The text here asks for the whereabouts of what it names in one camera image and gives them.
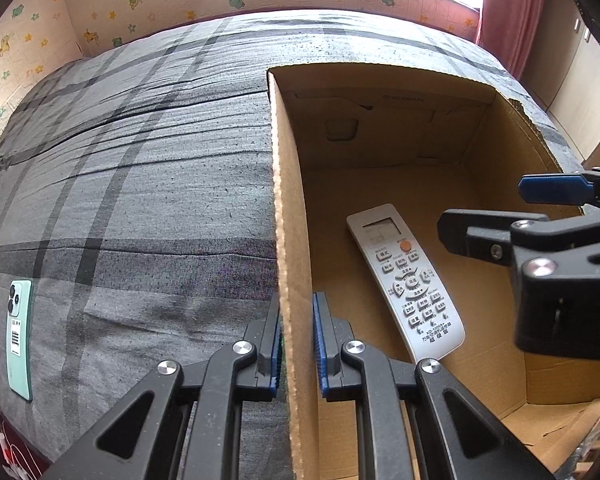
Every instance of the sticker label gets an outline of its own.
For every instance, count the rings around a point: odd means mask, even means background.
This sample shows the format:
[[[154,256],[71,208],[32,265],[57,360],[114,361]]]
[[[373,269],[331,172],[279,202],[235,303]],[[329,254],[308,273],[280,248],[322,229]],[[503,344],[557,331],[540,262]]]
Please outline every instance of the sticker label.
[[[20,321],[11,320],[11,353],[20,356]]]

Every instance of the metal screw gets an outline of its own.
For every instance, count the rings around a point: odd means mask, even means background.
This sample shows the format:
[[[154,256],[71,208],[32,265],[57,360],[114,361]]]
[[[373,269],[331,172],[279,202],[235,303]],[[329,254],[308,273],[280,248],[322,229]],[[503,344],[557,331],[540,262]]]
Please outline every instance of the metal screw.
[[[553,274],[558,264],[548,258],[534,258],[524,264],[523,270],[535,278]]]
[[[362,354],[365,351],[365,344],[362,341],[352,340],[347,341],[344,349],[350,354]]]
[[[245,355],[251,352],[253,345],[248,341],[238,341],[234,343],[234,352],[240,355]]]
[[[427,374],[437,374],[440,371],[440,363],[435,359],[423,359],[420,361],[420,367]]]
[[[530,225],[533,224],[533,220],[517,220],[515,222],[513,222],[512,227],[515,227],[516,229],[524,229],[525,227],[529,227]]]
[[[502,259],[502,247],[500,245],[493,244],[491,246],[490,252],[491,252],[491,257],[494,260],[501,260]]]
[[[175,361],[162,361],[158,363],[158,373],[160,375],[171,375],[178,369]]]

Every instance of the air conditioner remote control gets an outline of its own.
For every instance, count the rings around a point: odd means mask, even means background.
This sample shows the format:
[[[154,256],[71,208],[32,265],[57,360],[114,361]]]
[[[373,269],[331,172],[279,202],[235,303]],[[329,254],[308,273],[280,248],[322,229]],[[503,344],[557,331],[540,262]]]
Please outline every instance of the air conditioner remote control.
[[[414,363],[441,359],[464,341],[464,327],[445,286],[391,204],[347,217]]]

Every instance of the smartphone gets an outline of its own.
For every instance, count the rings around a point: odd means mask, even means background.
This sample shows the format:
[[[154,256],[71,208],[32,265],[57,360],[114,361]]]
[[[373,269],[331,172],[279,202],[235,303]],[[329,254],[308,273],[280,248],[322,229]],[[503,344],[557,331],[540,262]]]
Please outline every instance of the smartphone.
[[[31,400],[29,375],[29,311],[32,283],[13,280],[7,304],[7,376],[9,386],[19,396]]]

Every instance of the bed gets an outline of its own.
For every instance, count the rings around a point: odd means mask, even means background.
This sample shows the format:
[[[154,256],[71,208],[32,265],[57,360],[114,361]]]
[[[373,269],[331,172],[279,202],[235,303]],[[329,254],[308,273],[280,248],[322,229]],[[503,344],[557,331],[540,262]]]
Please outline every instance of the bed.
[[[279,11],[167,30],[42,80],[0,138],[0,302],[32,277],[33,401],[0,411],[55,460],[147,370],[204,360],[276,288],[269,67],[415,66],[485,82],[580,166],[490,54],[385,16]],[[5,323],[0,309],[0,326]],[[291,479],[284,384],[246,405],[241,478]]]

